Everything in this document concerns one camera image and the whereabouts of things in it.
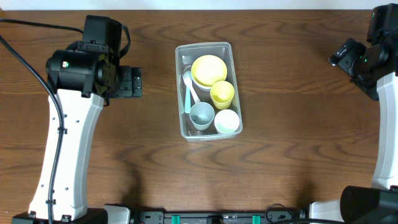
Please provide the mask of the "mint green plastic spoon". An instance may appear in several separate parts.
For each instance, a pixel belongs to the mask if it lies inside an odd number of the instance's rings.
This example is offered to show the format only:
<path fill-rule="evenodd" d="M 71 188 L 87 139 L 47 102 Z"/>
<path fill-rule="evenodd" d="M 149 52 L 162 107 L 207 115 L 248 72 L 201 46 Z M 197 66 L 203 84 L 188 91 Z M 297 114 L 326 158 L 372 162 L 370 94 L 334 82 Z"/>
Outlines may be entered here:
<path fill-rule="evenodd" d="M 189 114 L 191 107 L 192 107 L 192 103 L 191 103 L 191 93 L 190 93 L 190 89 L 186 86 L 186 94 L 185 94 L 185 113 Z"/>

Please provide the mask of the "white plastic fork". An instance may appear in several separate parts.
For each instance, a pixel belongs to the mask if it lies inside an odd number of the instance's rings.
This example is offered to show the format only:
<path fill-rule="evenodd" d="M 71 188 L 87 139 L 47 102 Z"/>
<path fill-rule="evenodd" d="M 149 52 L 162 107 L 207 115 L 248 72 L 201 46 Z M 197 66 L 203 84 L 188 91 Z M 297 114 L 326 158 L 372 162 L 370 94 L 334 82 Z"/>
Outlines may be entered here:
<path fill-rule="evenodd" d="M 193 100 L 195 103 L 200 103 L 200 99 L 193 87 L 193 83 L 192 83 L 192 79 L 191 79 L 191 75 L 190 75 L 190 71 L 185 72 L 182 75 L 183 78 L 183 82 L 184 84 L 190 89 L 190 93 L 192 94 Z"/>

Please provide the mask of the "white plastic bowl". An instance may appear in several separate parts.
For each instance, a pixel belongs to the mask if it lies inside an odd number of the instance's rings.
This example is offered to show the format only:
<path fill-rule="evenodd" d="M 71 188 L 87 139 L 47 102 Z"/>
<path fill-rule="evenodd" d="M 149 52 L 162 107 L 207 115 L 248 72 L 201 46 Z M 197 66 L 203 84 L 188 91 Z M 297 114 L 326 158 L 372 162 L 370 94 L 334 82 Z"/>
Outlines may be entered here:
<path fill-rule="evenodd" d="M 201 85 L 201 84 L 199 84 L 195 79 L 193 79 L 192 81 L 194 82 L 194 84 L 196 84 L 196 86 L 197 86 L 199 89 L 201 89 L 201 90 L 203 90 L 203 91 L 210 91 L 210 90 L 211 90 L 211 87 L 210 87 L 210 86 Z"/>

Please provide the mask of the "grey plastic cup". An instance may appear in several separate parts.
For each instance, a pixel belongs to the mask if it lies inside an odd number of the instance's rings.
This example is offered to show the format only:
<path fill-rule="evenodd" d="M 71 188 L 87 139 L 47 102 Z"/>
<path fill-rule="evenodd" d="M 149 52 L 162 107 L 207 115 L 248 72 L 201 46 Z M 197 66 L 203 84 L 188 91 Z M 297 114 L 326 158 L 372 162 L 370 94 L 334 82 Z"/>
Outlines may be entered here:
<path fill-rule="evenodd" d="M 215 110 L 206 102 L 195 103 L 190 110 L 190 120 L 195 129 L 204 131 L 210 127 L 215 118 Z"/>

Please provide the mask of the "yellow plastic bowl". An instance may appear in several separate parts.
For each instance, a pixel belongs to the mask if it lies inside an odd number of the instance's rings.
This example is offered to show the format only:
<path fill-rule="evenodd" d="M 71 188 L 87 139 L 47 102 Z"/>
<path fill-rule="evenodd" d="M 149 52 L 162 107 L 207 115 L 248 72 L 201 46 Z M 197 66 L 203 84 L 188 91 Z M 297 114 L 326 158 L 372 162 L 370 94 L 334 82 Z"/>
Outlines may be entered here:
<path fill-rule="evenodd" d="M 196 82 L 211 87 L 216 82 L 226 80 L 228 69 L 222 59 L 214 55 L 204 55 L 192 64 L 191 73 Z"/>

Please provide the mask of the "yellow plastic cup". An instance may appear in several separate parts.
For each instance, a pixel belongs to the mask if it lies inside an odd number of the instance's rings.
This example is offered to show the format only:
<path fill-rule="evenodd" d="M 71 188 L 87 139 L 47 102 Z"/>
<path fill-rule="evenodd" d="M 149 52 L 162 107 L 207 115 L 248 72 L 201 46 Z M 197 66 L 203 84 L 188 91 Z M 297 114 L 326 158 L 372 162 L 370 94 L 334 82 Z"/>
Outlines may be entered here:
<path fill-rule="evenodd" d="M 213 104 L 219 110 L 227 109 L 234 97 L 234 86 L 227 81 L 216 82 L 210 90 Z"/>

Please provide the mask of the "white plastic cup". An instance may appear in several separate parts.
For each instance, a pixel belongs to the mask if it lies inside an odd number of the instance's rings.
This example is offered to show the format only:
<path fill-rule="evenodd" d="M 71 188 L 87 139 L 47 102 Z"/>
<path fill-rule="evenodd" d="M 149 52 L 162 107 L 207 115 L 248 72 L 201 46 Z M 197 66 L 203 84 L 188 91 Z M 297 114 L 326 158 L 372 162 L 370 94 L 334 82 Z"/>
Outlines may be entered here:
<path fill-rule="evenodd" d="M 218 134 L 230 134 L 239 128 L 240 118 L 233 110 L 221 110 L 214 119 Z"/>

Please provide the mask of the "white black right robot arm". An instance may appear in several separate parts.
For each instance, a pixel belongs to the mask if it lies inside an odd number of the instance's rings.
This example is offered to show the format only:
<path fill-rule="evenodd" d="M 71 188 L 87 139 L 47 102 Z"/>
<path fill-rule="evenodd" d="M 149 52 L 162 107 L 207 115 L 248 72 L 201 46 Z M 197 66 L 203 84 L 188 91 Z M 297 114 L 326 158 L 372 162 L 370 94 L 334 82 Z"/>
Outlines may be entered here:
<path fill-rule="evenodd" d="M 397 5 L 375 7 L 369 47 L 348 39 L 329 59 L 379 102 L 379 148 L 371 187 L 347 186 L 338 200 L 313 202 L 307 223 L 397 223 Z"/>

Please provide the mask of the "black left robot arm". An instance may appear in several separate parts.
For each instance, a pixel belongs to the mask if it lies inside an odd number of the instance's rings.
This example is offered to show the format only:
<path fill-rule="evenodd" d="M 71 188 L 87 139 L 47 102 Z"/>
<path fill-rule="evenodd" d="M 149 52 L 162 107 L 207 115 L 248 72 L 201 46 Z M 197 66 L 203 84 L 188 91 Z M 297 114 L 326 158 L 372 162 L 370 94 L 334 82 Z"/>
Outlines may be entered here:
<path fill-rule="evenodd" d="M 90 208 L 87 171 L 97 120 L 112 98 L 142 95 L 141 71 L 121 65 L 128 28 L 104 16 L 87 16 L 83 38 L 47 60 L 50 122 L 39 184 L 28 211 L 13 223 L 129 223 L 122 205 Z"/>

